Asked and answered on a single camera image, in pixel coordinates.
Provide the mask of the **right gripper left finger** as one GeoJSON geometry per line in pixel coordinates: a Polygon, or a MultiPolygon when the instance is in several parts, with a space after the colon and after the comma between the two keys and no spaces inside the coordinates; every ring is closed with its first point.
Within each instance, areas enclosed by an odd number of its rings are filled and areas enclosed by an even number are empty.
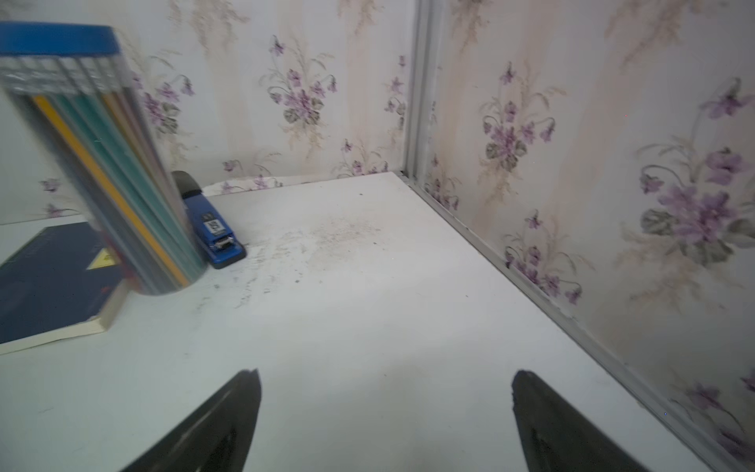
{"type": "Polygon", "coordinates": [[[241,471],[260,406],[260,373],[243,370],[126,469],[241,471]]]}

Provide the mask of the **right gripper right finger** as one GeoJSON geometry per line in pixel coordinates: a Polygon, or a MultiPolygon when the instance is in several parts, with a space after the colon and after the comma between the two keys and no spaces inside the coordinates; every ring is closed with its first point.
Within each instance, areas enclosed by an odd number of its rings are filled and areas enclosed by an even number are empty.
{"type": "Polygon", "coordinates": [[[513,413],[530,471],[644,471],[539,376],[520,370],[512,384],[513,413]]]}

